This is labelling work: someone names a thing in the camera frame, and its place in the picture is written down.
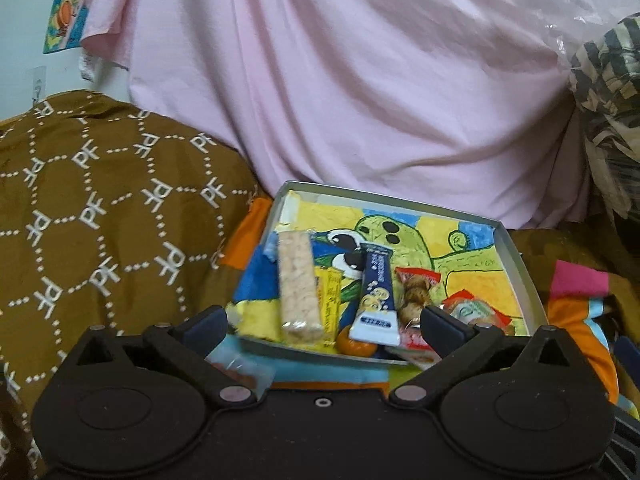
pink cloth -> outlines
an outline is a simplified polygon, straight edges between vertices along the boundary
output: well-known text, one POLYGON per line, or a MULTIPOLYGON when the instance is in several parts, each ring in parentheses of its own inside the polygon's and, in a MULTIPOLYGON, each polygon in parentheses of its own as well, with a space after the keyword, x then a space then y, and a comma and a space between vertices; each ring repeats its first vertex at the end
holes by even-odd
POLYGON ((584 214, 574 102, 510 0, 88 0, 132 101, 286 180, 551 226, 584 214))
POLYGON ((600 270, 558 260, 556 272, 551 281, 549 298, 583 296, 604 298, 609 294, 609 275, 600 270))

